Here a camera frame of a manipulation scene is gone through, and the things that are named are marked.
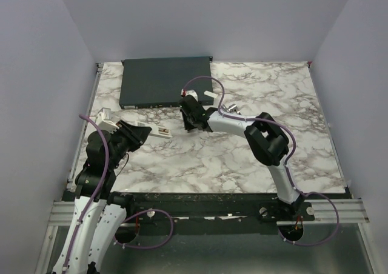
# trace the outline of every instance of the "wire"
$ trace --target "wire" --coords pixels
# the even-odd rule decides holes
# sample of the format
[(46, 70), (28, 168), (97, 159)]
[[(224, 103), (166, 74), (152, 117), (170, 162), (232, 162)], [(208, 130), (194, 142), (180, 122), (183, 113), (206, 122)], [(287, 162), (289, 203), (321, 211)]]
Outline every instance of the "wire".
[(283, 239), (283, 241), (285, 242), (288, 242), (289, 244), (293, 244), (293, 245), (296, 245), (296, 246), (300, 246), (300, 247), (313, 247), (313, 246), (320, 246), (328, 241), (330, 241), (332, 238), (334, 238), (334, 236), (338, 233), (339, 229), (340, 229), (340, 214), (338, 213), (338, 210), (334, 204), (334, 202), (326, 197), (325, 195), (323, 195), (322, 193), (319, 193), (319, 192), (309, 192), (309, 193), (304, 193), (304, 197), (307, 198), (309, 197), (310, 195), (318, 195), (324, 199), (326, 199), (331, 205), (332, 207), (334, 208), (334, 212), (335, 212), (335, 216), (336, 216), (336, 226), (335, 226), (335, 229), (334, 231), (330, 234), (330, 236), (328, 236), (326, 239), (323, 239), (322, 241), (319, 241), (319, 242), (313, 242), (311, 244), (303, 244), (301, 242), (295, 242), (295, 241), (290, 241), (289, 239), (286, 239), (283, 234), (280, 232), (280, 230), (278, 231), (279, 232), (279, 235), (280, 237)]
[(66, 274), (66, 271), (67, 271), (67, 267), (68, 267), (68, 264), (69, 264), (69, 260), (70, 260), (70, 254), (72, 253), (72, 249), (73, 249), (73, 246), (74, 246), (74, 242), (75, 242), (75, 239), (77, 237), (77, 233), (78, 233), (78, 230), (79, 230), (79, 226), (81, 225), (82, 223), (82, 220), (83, 218), (85, 217), (85, 214), (89, 208), (89, 206), (91, 205), (91, 203), (93, 202), (94, 198), (96, 197), (96, 195), (98, 194), (99, 190), (101, 189), (103, 183), (104, 183), (104, 180), (105, 180), (105, 176), (107, 174), (107, 171), (108, 171), (108, 164), (109, 164), (109, 149), (108, 149), (108, 144), (107, 144), (107, 141), (105, 139), (105, 136), (104, 134), (102, 133), (102, 130), (98, 127), (98, 125), (92, 121), (90, 118), (88, 118), (86, 115), (82, 115), (82, 114), (79, 114), (78, 115), (81, 119), (89, 122), (92, 126), (94, 126), (94, 128), (97, 130), (99, 136), (101, 137), (101, 141), (104, 145), (104, 151), (105, 151), (105, 163), (104, 163), (104, 170), (102, 171), (102, 175), (101, 175), (101, 179), (99, 180), (98, 184), (97, 184), (97, 187), (95, 189), (95, 191), (92, 193), (91, 197), (89, 198), (87, 204), (85, 205), (84, 207), (84, 210), (81, 212), (81, 214), (79, 215), (79, 218), (77, 220), (77, 223), (75, 225), (75, 228), (74, 228), (74, 231), (73, 231), (73, 235), (72, 237), (70, 238), (70, 242), (69, 242), (69, 247), (67, 248), (67, 253), (66, 253), (66, 257), (65, 257), (65, 261), (64, 261), (64, 264), (63, 264), (63, 270), (62, 271), (62, 274)]
[(131, 248), (131, 249), (139, 249), (139, 250), (152, 250), (152, 249), (156, 249), (156, 248), (159, 248), (161, 246), (163, 246), (165, 243), (167, 243), (170, 238), (172, 237), (172, 234), (173, 234), (173, 231), (174, 231), (174, 221), (172, 219), (172, 217), (167, 213), (165, 212), (164, 210), (161, 210), (161, 209), (147, 209), (147, 210), (143, 210), (141, 212), (138, 212), (138, 213), (135, 213), (134, 215), (130, 216), (129, 218), (127, 218), (125, 221), (123, 222), (127, 222), (133, 218), (136, 218), (138, 217), (139, 215), (142, 215), (142, 214), (145, 214), (147, 212), (161, 212), (163, 213), (164, 215), (166, 215), (168, 217), (168, 219), (170, 220), (170, 233), (169, 235), (166, 237), (165, 240), (163, 240), (163, 242), (157, 244), (157, 245), (154, 245), (154, 246), (134, 246), (134, 245), (128, 245), (128, 244), (121, 244), (117, 239), (116, 237), (114, 237), (113, 239), (115, 240), (115, 244), (119, 244), (123, 247), (126, 247), (126, 248)]
[(211, 76), (197, 76), (193, 79), (191, 79), (189, 82), (186, 83), (186, 85), (183, 87), (183, 90), (186, 91), (186, 88), (187, 86), (189, 86), (192, 82), (196, 81), (196, 80), (199, 80), (199, 79), (211, 79), (215, 82), (217, 82), (220, 86), (221, 86), (221, 91), (222, 91), (222, 94), (221, 94), (221, 99), (219, 100), (219, 103), (218, 103), (218, 113), (225, 117), (225, 118), (230, 118), (230, 119), (235, 119), (235, 120), (238, 120), (238, 121), (260, 121), (260, 122), (266, 122), (266, 123), (269, 123), (269, 124), (274, 124), (274, 125), (277, 125), (278, 127), (280, 127), (281, 129), (285, 130), (287, 132), (287, 134), (290, 136), (291, 140), (292, 140), (292, 149), (291, 149), (291, 152), (286, 156), (286, 158), (284, 159), (284, 166), (286, 168), (286, 173), (287, 173), (287, 177), (292, 185), (292, 187), (300, 194), (302, 195), (303, 197), (307, 198), (308, 196), (310, 195), (318, 195), (324, 199), (326, 199), (328, 202), (330, 202), (330, 204), (333, 206), (333, 209), (334, 209), (334, 212), (335, 212), (335, 215), (337, 217), (337, 222), (336, 222), (336, 227), (335, 227), (335, 230), (333, 231), (333, 233), (327, 237), (326, 239), (320, 241), (320, 242), (315, 242), (315, 243), (312, 243), (312, 244), (301, 244), (301, 243), (298, 243), (298, 242), (293, 242), (293, 241), (290, 241), (288, 239), (286, 239), (282, 233), (279, 231), (279, 234), (280, 236), (282, 237), (283, 241), (285, 242), (289, 242), (293, 245), (296, 245), (296, 246), (302, 246), (302, 247), (312, 247), (312, 246), (318, 246), (318, 245), (321, 245), (321, 244), (324, 244), (325, 242), (328, 242), (330, 241), (338, 232), (339, 228), (340, 228), (340, 215), (338, 214), (338, 210), (335, 206), (335, 204), (328, 198), (326, 197), (325, 195), (323, 195), (322, 193), (318, 193), (318, 192), (309, 192), (309, 193), (304, 193), (302, 192), (295, 184), (293, 178), (292, 178), (292, 175), (291, 175), (291, 172), (290, 172), (290, 169), (288, 168), (288, 161), (289, 159), (293, 156), (293, 154), (295, 153), (295, 150), (296, 150), (296, 139), (295, 139), (295, 136), (293, 135), (293, 133), (289, 130), (288, 127), (286, 127), (285, 125), (283, 124), (280, 124), (276, 121), (271, 121), (269, 119), (262, 119), (262, 118), (243, 118), (241, 116), (235, 116), (235, 115), (231, 115), (231, 114), (227, 114), (227, 113), (224, 113), (221, 109), (221, 106), (222, 106), (222, 102), (224, 100), (224, 97), (225, 97), (225, 88), (223, 86), (223, 84), (221, 83), (220, 80), (214, 78), (214, 77), (211, 77)]
[(126, 153), (126, 155), (127, 155), (127, 160), (125, 161), (124, 166), (121, 167), (121, 170), (120, 170), (120, 172), (116, 175), (116, 177), (120, 175), (120, 173), (122, 172), (122, 170), (123, 170), (123, 169), (126, 167), (126, 165), (128, 164), (128, 161), (129, 161), (129, 154)]

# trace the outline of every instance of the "white wall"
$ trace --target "white wall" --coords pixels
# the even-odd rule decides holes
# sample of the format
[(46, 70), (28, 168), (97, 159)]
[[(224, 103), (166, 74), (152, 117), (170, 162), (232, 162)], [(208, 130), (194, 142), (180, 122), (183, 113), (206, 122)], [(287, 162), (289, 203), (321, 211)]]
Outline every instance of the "white wall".
[[(388, 256), (388, 0), (349, 0), (312, 64), (351, 190)], [(384, 259), (388, 270), (388, 260)]]
[(0, 273), (33, 273), (95, 64), (61, 0), (0, 0)]
[(98, 61), (308, 61), (347, 0), (64, 0)]

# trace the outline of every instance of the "screw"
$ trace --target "screw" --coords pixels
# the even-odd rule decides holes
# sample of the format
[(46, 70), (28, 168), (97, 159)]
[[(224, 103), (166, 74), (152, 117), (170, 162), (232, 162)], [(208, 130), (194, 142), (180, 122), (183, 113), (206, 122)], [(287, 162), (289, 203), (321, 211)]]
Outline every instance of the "screw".
[(306, 208), (306, 212), (308, 215), (314, 215), (315, 211), (311, 206), (309, 206), (308, 208)]
[(147, 216), (149, 218), (153, 217), (155, 215), (155, 212), (152, 210), (151, 212), (147, 212)]
[(259, 210), (259, 213), (261, 216), (267, 216), (268, 212), (266, 212), (266, 211), (267, 211), (267, 209), (265, 207), (261, 207)]

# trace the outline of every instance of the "purple cable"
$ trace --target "purple cable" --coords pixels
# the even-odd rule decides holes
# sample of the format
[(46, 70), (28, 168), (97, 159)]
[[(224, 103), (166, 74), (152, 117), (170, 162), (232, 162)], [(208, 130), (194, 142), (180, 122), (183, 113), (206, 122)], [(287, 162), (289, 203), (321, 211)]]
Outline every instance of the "purple cable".
[(152, 249), (156, 249), (158, 247), (161, 247), (163, 246), (165, 243), (167, 243), (170, 238), (172, 237), (172, 233), (173, 233), (173, 230), (174, 230), (174, 222), (172, 220), (172, 217), (167, 213), (165, 212), (164, 210), (161, 210), (161, 209), (147, 209), (147, 210), (143, 210), (141, 212), (138, 212), (138, 213), (135, 213), (134, 215), (130, 216), (129, 218), (127, 218), (125, 221), (123, 222), (127, 222), (133, 218), (136, 218), (137, 216), (139, 215), (142, 215), (144, 213), (147, 213), (147, 212), (161, 212), (163, 214), (165, 214), (169, 220), (170, 220), (170, 233), (169, 235), (167, 236), (167, 238), (161, 242), (160, 244), (157, 244), (157, 245), (154, 245), (154, 246), (134, 246), (134, 245), (127, 245), (127, 244), (121, 244), (117, 239), (116, 237), (114, 237), (114, 240), (115, 240), (115, 244), (119, 244), (121, 246), (124, 246), (124, 247), (127, 247), (127, 248), (132, 248), (132, 249), (140, 249), (140, 250), (152, 250)]
[(279, 235), (280, 237), (283, 239), (283, 241), (285, 242), (288, 242), (289, 244), (293, 244), (295, 246), (300, 246), (300, 247), (313, 247), (313, 246), (319, 246), (319, 245), (322, 245), (324, 244), (325, 242), (328, 242), (330, 241), (332, 238), (334, 238), (334, 236), (337, 234), (338, 230), (340, 229), (340, 215), (338, 214), (338, 210), (334, 204), (333, 201), (330, 200), (330, 198), (324, 196), (322, 193), (319, 193), (319, 192), (309, 192), (309, 193), (303, 193), (304, 197), (307, 198), (309, 197), (310, 195), (318, 195), (324, 199), (326, 199), (328, 202), (330, 202), (330, 204), (333, 206), (334, 208), (334, 212), (335, 212), (335, 215), (336, 215), (336, 218), (337, 218), (337, 222), (336, 222), (336, 226), (335, 226), (335, 230), (331, 233), (330, 236), (328, 236), (326, 239), (323, 239), (322, 241), (319, 241), (319, 242), (313, 242), (311, 244), (303, 244), (301, 242), (294, 242), (294, 241), (290, 241), (289, 239), (286, 239), (283, 234), (280, 232), (280, 230), (278, 230), (279, 232)]
[(84, 218), (86, 212), (87, 212), (87, 209), (89, 208), (89, 206), (91, 205), (91, 203), (93, 202), (94, 198), (96, 197), (96, 195), (98, 194), (101, 186), (103, 185), (104, 183), (104, 180), (105, 180), (105, 176), (107, 174), (107, 171), (108, 171), (108, 164), (109, 164), (109, 149), (108, 149), (108, 144), (107, 144), (107, 141), (104, 137), (104, 134), (102, 133), (102, 130), (98, 127), (98, 125), (92, 121), (90, 118), (88, 118), (87, 116), (85, 115), (82, 115), (82, 114), (79, 114), (78, 115), (81, 119), (89, 122), (92, 126), (95, 127), (95, 129), (97, 130), (99, 136), (101, 137), (101, 140), (102, 140), (102, 143), (104, 144), (104, 150), (105, 150), (105, 164), (104, 164), (104, 170), (102, 171), (102, 175), (101, 175), (101, 179), (99, 180), (98, 184), (97, 184), (97, 187), (95, 189), (95, 191), (93, 192), (93, 194), (91, 195), (91, 197), (89, 198), (84, 210), (81, 212), (77, 222), (79, 222), (79, 224), (76, 224), (75, 225), (75, 228), (74, 228), (74, 231), (73, 231), (73, 235), (72, 237), (70, 238), (70, 243), (69, 243), (69, 247), (67, 249), (67, 253), (66, 253), (66, 257), (65, 257), (65, 262), (63, 264), (63, 268), (66, 268), (67, 269), (67, 266), (69, 264), (69, 260), (70, 260), (70, 254), (72, 253), (72, 248), (74, 246), (74, 242), (75, 242), (75, 239), (77, 237), (77, 233), (78, 233), (78, 230), (79, 230), (79, 225), (81, 224), (81, 221), (82, 219)]
[(267, 122), (269, 124), (275, 124), (277, 125), (278, 127), (282, 128), (283, 130), (285, 130), (287, 132), (287, 134), (290, 136), (291, 140), (292, 140), (292, 149), (291, 149), (291, 152), (287, 155), (287, 157), (285, 158), (284, 160), (284, 166), (286, 168), (286, 173), (287, 173), (287, 177), (292, 185), (292, 187), (295, 188), (295, 190), (300, 194), (302, 195), (303, 197), (307, 198), (308, 196), (310, 195), (319, 195), (320, 197), (326, 199), (328, 202), (330, 202), (330, 204), (333, 206), (333, 209), (334, 209), (334, 212), (335, 212), (335, 215), (337, 217), (337, 222), (336, 222), (336, 227), (335, 227), (335, 230), (333, 231), (333, 233), (328, 236), (326, 239), (320, 241), (320, 242), (315, 242), (315, 243), (312, 243), (312, 244), (301, 244), (301, 243), (298, 243), (298, 242), (293, 242), (293, 241), (290, 241), (289, 239), (286, 239), (283, 234), (279, 231), (279, 234), (280, 236), (282, 237), (282, 239), (285, 241), (285, 242), (288, 242), (290, 244), (293, 244), (293, 245), (296, 245), (296, 246), (301, 246), (301, 247), (313, 247), (313, 246), (318, 246), (318, 245), (321, 245), (321, 244), (324, 244), (325, 242), (328, 242), (330, 241), (338, 232), (339, 228), (340, 228), (340, 215), (338, 214), (338, 210), (335, 206), (335, 204), (330, 200), (330, 198), (326, 197), (325, 195), (323, 195), (322, 193), (318, 193), (318, 192), (309, 192), (309, 193), (304, 193), (302, 192), (300, 189), (298, 189), (296, 187), (296, 184), (294, 182), (294, 180), (292, 179), (292, 175), (291, 175), (291, 172), (290, 172), (290, 169), (288, 168), (287, 166), (287, 163), (289, 161), (289, 159), (293, 156), (293, 154), (295, 153), (295, 150), (296, 150), (296, 139), (293, 135), (293, 133), (289, 130), (288, 127), (286, 127), (285, 125), (283, 124), (280, 124), (276, 121), (271, 121), (269, 119), (261, 119), (261, 118), (242, 118), (240, 116), (234, 116), (234, 115), (227, 115), (225, 114), (224, 112), (222, 112), (221, 110), (221, 106), (222, 106), (222, 102), (224, 100), (224, 97), (225, 97), (225, 88), (223, 86), (223, 84), (221, 83), (220, 80), (214, 78), (214, 77), (211, 77), (211, 76), (197, 76), (193, 79), (191, 79), (188, 83), (186, 83), (186, 85), (183, 87), (183, 90), (186, 90), (187, 86), (189, 86), (193, 81), (196, 81), (198, 79), (211, 79), (211, 80), (214, 80), (215, 82), (217, 82), (220, 86), (221, 86), (221, 90), (222, 90), (222, 95), (221, 95), (221, 99), (219, 100), (219, 104), (218, 104), (218, 113), (220, 115), (222, 115), (223, 117), (225, 118), (230, 118), (230, 119), (235, 119), (235, 120), (238, 120), (238, 121), (261, 121), (261, 122)]

